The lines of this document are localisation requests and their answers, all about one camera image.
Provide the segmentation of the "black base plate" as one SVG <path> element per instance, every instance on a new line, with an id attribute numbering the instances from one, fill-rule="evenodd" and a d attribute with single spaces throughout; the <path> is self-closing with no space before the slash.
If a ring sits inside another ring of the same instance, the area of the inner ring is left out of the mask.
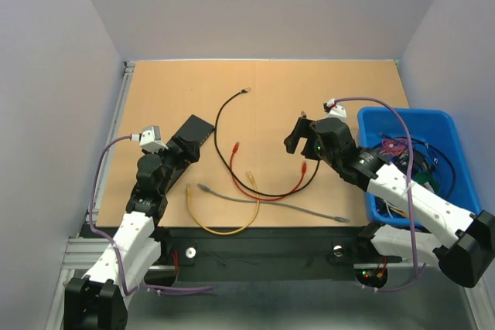
<path id="1" fill-rule="evenodd" d="M 361 227 L 250 227 L 228 236 L 197 227 L 159 231 L 162 255 L 148 284 L 235 281 L 355 281 L 399 257 L 382 257 Z"/>

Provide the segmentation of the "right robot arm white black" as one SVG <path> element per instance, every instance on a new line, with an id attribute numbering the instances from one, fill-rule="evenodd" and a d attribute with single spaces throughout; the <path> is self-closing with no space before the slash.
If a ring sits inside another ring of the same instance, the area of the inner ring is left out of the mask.
<path id="1" fill-rule="evenodd" d="M 356 241 L 360 258 L 404 258 L 409 253 L 419 262 L 437 266 L 460 286 L 476 286 L 494 259 L 493 214 L 471 213 L 408 179 L 376 150 L 358 146 L 339 118 L 299 117 L 284 140 L 286 151 L 294 153 L 301 138 L 306 140 L 305 158 L 324 161 L 345 182 L 401 209 L 427 230 L 411 237 L 408 231 L 385 223 L 369 224 L 368 234 Z"/>

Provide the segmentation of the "flat black box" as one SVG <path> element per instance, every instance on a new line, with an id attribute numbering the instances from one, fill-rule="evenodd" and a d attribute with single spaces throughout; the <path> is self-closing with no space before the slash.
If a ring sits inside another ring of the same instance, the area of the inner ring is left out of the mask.
<path id="1" fill-rule="evenodd" d="M 181 164 L 175 168 L 166 168 L 166 176 L 165 176 L 165 186 L 163 189 L 163 193 L 167 194 L 170 189 L 178 182 L 179 178 L 183 175 L 183 173 L 187 170 L 189 164 Z"/>

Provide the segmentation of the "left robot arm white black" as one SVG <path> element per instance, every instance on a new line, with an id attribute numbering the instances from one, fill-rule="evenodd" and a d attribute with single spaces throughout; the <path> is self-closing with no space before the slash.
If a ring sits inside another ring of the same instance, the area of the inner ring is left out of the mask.
<path id="1" fill-rule="evenodd" d="M 165 296 L 189 296 L 210 290 L 150 285 L 144 281 L 154 263 L 165 263 L 172 256 L 172 244 L 155 237 L 155 229 L 165 211 L 173 176 L 199 161 L 200 142 L 175 135 L 172 144 L 165 145 L 151 131 L 126 138 L 139 142 L 145 152 L 138 161 L 137 183 L 113 236 L 89 223 L 90 230 L 106 239 L 108 245 L 83 277 L 74 277 L 66 285 L 65 329 L 124 329 L 128 307 L 138 290 Z"/>

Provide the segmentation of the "black network switch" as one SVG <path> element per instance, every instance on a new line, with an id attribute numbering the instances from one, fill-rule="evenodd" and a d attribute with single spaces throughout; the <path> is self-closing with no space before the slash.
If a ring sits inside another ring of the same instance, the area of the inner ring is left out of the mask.
<path id="1" fill-rule="evenodd" d="M 176 132 L 176 136 L 186 141 L 196 141 L 201 147 L 214 132 L 214 126 L 192 114 Z"/>

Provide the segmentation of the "aluminium frame rail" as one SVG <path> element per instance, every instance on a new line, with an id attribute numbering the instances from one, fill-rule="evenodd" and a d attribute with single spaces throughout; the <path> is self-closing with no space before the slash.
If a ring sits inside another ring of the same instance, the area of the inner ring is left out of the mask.
<path id="1" fill-rule="evenodd" d="M 121 118 L 134 74 L 135 64 L 135 61 L 124 62 L 124 72 L 120 83 L 118 100 L 111 119 L 107 142 L 114 140 L 118 136 L 118 130 L 121 125 Z M 98 181 L 96 191 L 94 193 L 93 203 L 95 208 L 93 212 L 94 220 L 97 220 L 98 213 L 100 211 L 102 190 L 104 189 L 108 179 L 109 164 L 111 163 L 113 152 L 114 150 L 110 150 L 105 154 L 101 168 L 98 172 Z M 85 214 L 84 224 L 81 227 L 80 232 L 77 233 L 75 238 L 70 238 L 67 241 L 66 250 L 63 254 L 62 268 L 49 310 L 45 329 L 63 329 L 64 292 L 66 286 L 73 277 L 79 277 L 81 273 L 84 273 L 92 267 L 94 264 L 93 259 L 97 259 L 101 254 L 101 251 L 97 251 L 97 249 L 106 247 L 105 241 L 101 242 L 97 236 L 89 239 L 80 238 L 80 233 L 83 231 L 86 226 L 86 222 L 88 221 L 89 217 Z"/>

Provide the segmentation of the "blue plastic bin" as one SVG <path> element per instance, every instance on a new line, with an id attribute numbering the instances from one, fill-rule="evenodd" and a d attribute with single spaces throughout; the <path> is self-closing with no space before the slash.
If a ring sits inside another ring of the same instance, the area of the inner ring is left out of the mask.
<path id="1" fill-rule="evenodd" d="M 412 179 L 437 196 L 480 213 L 473 181 L 452 118 L 437 110 L 398 108 L 408 127 L 413 147 Z M 357 116 L 359 145 L 385 155 L 401 172 L 407 171 L 407 137 L 388 109 L 365 107 Z"/>

